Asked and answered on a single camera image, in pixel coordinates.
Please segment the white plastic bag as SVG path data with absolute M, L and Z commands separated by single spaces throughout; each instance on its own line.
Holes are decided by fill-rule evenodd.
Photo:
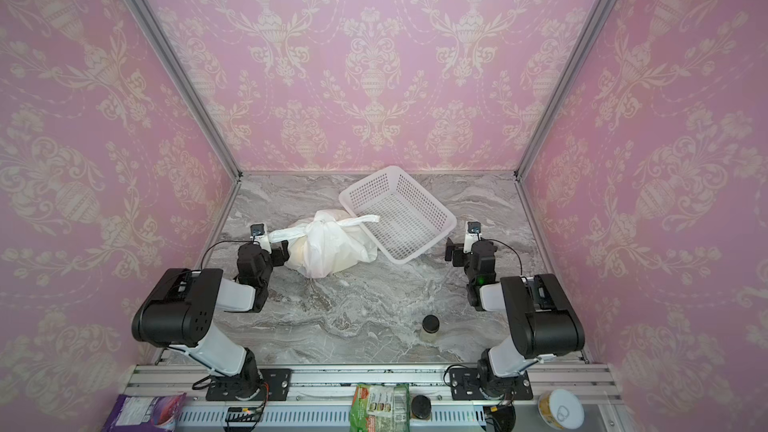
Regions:
M 322 279 L 377 259 L 378 247 L 363 225 L 379 220 L 379 215 L 352 217 L 340 209 L 319 210 L 289 228 L 269 232 L 268 238 L 271 243 L 288 242 L 287 268 L 308 279 Z

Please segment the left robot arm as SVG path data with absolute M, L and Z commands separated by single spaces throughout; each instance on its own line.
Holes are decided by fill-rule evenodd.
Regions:
M 238 249 L 233 279 L 219 268 L 167 270 L 134 315 L 134 339 L 202 365 L 207 376 L 191 388 L 208 401 L 285 401 L 291 371 L 260 369 L 254 352 L 219 329 L 214 315 L 261 312 L 274 269 L 289 258 L 286 241 L 267 247 L 247 241 Z

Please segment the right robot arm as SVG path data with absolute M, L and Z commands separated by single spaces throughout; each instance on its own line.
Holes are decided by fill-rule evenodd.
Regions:
M 555 275 L 499 278 L 496 251 L 496 242 L 482 238 L 471 245 L 446 241 L 445 260 L 464 271 L 469 304 L 481 312 L 503 312 L 508 323 L 504 340 L 482 352 L 469 383 L 491 400 L 529 400 L 528 370 L 582 350 L 586 334 Z

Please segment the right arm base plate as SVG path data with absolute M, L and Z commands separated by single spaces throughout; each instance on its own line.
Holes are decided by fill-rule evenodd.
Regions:
M 445 370 L 443 380 L 453 400 L 528 401 L 534 397 L 527 373 L 500 378 L 475 367 L 454 364 Z

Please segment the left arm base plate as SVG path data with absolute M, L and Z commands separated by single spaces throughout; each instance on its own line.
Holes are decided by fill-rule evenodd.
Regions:
M 291 376 L 292 370 L 289 368 L 260 369 L 254 378 L 214 376 L 205 398 L 213 402 L 282 402 L 287 399 Z

